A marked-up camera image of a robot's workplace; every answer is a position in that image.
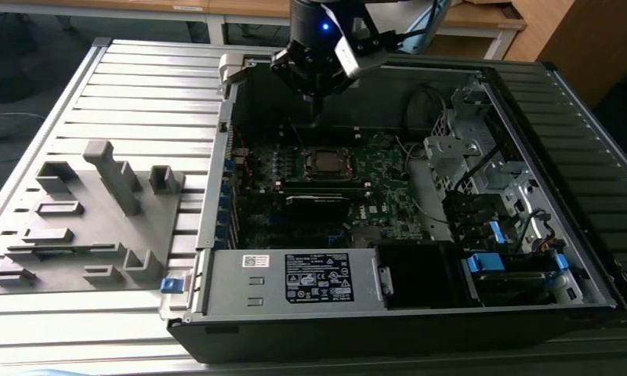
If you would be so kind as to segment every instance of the barcode sticker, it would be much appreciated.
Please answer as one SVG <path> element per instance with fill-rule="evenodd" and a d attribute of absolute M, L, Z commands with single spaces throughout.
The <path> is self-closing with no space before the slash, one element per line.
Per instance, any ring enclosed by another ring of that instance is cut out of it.
<path fill-rule="evenodd" d="M 191 12 L 201 12 L 202 11 L 201 6 L 177 6 L 177 5 L 174 5 L 174 6 L 171 6 L 171 8 L 174 10 L 189 10 Z"/>
<path fill-rule="evenodd" d="M 241 267 L 267 268 L 269 267 L 269 255 L 243 255 L 241 259 Z"/>

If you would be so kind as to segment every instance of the black cable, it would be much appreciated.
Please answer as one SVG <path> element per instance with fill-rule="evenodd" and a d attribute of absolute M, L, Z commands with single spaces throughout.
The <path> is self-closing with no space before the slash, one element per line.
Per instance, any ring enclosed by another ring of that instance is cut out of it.
<path fill-rule="evenodd" d="M 401 35 L 401 40 L 404 40 L 406 38 L 410 38 L 414 35 L 426 34 L 429 32 L 429 30 L 432 29 L 432 25 L 434 23 L 436 7 L 438 5 L 437 2 L 438 2 L 438 0 L 432 0 L 432 12 L 430 12 L 430 15 L 429 15 L 429 19 L 426 20 L 425 27 L 422 29 L 409 31 L 408 33 L 402 34 Z"/>
<path fill-rule="evenodd" d="M 441 105 L 444 108 L 441 108 L 441 111 L 445 111 L 445 100 L 442 99 L 442 95 L 438 92 L 438 90 L 430 86 L 426 82 L 420 82 L 412 86 L 406 92 L 404 93 L 402 99 L 401 99 L 401 108 L 400 108 L 400 119 L 398 119 L 398 129 L 400 133 L 402 136 L 406 136 L 408 133 L 408 108 L 410 106 L 410 103 L 413 101 L 413 98 L 416 97 L 416 94 L 421 92 L 422 94 L 426 95 L 426 98 L 429 99 L 430 103 L 438 99 L 441 102 Z"/>
<path fill-rule="evenodd" d="M 513 253 L 520 252 L 520 248 L 522 247 L 524 234 L 527 233 L 529 222 L 532 221 L 532 218 L 536 216 L 536 214 L 539 214 L 540 212 L 545 212 L 545 211 L 540 208 L 535 208 L 527 215 L 527 218 L 524 219 L 522 225 L 520 226 L 518 237 L 516 238 L 516 241 L 514 241 Z"/>
<path fill-rule="evenodd" d="M 469 169 L 469 171 L 460 177 L 457 183 L 453 185 L 452 190 L 457 190 L 460 188 L 461 183 L 480 170 L 480 168 L 489 162 L 489 159 L 497 154 L 498 152 L 498 145 L 494 145 L 489 152 L 480 158 L 478 163 Z"/>

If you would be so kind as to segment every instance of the warning label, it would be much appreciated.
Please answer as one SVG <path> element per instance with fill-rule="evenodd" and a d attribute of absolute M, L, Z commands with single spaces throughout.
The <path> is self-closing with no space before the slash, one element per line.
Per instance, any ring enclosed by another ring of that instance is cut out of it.
<path fill-rule="evenodd" d="M 285 255 L 285 299 L 293 304 L 352 302 L 348 253 Z"/>

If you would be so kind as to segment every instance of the blue plastic clip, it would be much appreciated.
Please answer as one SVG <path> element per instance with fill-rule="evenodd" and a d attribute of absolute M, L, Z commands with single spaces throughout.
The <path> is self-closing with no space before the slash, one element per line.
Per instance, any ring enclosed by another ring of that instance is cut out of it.
<path fill-rule="evenodd" d="M 159 282 L 159 292 L 162 294 L 182 294 L 183 280 L 178 278 L 162 278 Z"/>
<path fill-rule="evenodd" d="M 474 253 L 466 259 L 466 265 L 472 273 L 504 271 L 504 263 L 501 262 L 498 253 Z"/>
<path fill-rule="evenodd" d="M 489 221 L 489 228 L 492 229 L 492 232 L 494 233 L 494 239 L 498 244 L 505 243 L 504 235 L 501 234 L 501 229 L 498 228 L 497 221 Z"/>
<path fill-rule="evenodd" d="M 560 255 L 559 253 L 555 255 L 555 263 L 557 264 L 557 268 L 560 270 L 568 269 L 568 262 L 564 255 Z"/>

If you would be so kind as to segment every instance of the wooden table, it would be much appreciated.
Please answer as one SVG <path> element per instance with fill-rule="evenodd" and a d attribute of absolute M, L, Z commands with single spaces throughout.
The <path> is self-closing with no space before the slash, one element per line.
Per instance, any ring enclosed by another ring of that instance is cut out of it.
<path fill-rule="evenodd" d="M 289 23 L 288 0 L 0 0 L 0 12 L 205 22 L 214 45 L 226 42 L 226 24 Z M 525 22 L 505 18 L 494 5 L 465 3 L 449 9 L 436 33 L 485 38 L 492 42 L 478 57 L 501 59 L 524 27 Z"/>

